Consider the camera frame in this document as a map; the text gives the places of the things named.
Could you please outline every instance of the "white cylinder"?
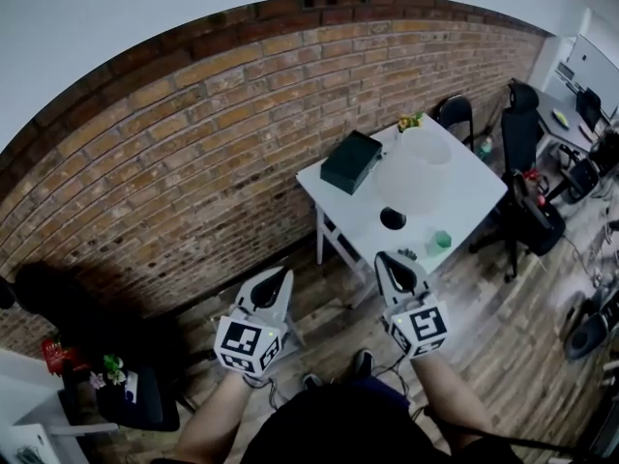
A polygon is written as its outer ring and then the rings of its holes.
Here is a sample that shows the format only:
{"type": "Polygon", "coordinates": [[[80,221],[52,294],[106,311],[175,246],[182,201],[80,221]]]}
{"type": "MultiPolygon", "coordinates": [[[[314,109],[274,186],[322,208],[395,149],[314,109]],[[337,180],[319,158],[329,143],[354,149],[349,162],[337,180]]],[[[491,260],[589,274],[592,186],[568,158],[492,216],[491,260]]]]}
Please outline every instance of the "white cylinder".
{"type": "Polygon", "coordinates": [[[449,144],[432,130],[405,130],[376,165],[374,182],[387,206],[405,215],[422,215],[440,204],[449,144]]]}

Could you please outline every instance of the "person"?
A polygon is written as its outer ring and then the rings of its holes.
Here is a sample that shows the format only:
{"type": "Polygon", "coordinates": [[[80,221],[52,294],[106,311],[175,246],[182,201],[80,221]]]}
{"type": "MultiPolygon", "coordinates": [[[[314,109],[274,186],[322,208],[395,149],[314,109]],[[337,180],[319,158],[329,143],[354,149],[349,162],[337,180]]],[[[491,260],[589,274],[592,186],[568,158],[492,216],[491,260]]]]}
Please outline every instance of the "person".
{"type": "MultiPolygon", "coordinates": [[[[491,419],[481,400],[440,354],[429,354],[412,364],[428,406],[439,420],[492,431],[491,419]]],[[[372,353],[362,350],[355,356],[353,377],[346,382],[323,385],[316,375],[306,375],[304,390],[262,425],[242,464],[521,462],[504,442],[460,432],[444,424],[439,424],[439,428],[452,456],[436,449],[410,418],[408,400],[371,377],[373,368],[372,353]]],[[[251,391],[242,374],[229,371],[185,426],[176,447],[176,462],[223,463],[251,391]]]]}

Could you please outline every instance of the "black shirt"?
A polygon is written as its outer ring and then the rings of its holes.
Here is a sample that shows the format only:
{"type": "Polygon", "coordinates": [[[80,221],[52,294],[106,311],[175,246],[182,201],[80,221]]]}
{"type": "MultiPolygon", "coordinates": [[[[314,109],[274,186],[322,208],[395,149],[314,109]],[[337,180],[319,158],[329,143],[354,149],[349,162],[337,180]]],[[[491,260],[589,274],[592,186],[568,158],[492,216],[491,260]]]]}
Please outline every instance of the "black shirt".
{"type": "Polygon", "coordinates": [[[242,464],[521,462],[509,445],[478,440],[455,457],[436,449],[401,404],[354,385],[297,394],[250,442],[242,464]]]}

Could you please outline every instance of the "person's right arm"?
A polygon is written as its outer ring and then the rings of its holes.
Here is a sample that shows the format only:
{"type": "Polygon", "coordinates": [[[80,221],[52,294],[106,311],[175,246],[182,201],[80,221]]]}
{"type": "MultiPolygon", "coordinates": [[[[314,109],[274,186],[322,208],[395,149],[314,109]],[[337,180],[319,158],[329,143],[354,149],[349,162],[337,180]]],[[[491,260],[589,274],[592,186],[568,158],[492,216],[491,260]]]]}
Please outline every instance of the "person's right arm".
{"type": "MultiPolygon", "coordinates": [[[[487,433],[492,431],[486,406],[440,354],[429,354],[411,363],[424,388],[427,403],[439,419],[487,433]]],[[[482,438],[445,427],[440,429],[452,453],[482,438]]]]}

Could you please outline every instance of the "brick wall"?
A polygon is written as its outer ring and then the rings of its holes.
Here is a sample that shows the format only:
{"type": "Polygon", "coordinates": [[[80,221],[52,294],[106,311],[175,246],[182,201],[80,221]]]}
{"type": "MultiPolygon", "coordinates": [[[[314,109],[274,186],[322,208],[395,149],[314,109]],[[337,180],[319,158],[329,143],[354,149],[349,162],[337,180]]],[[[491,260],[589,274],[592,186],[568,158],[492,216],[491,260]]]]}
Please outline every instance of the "brick wall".
{"type": "MultiPolygon", "coordinates": [[[[0,274],[44,259],[102,302],[170,309],[309,233],[294,175],[348,132],[457,92],[479,130],[544,36],[442,0],[274,0],[170,30],[77,81],[0,155],[0,274]]],[[[1,314],[0,345],[39,356],[47,322],[1,314]]]]}

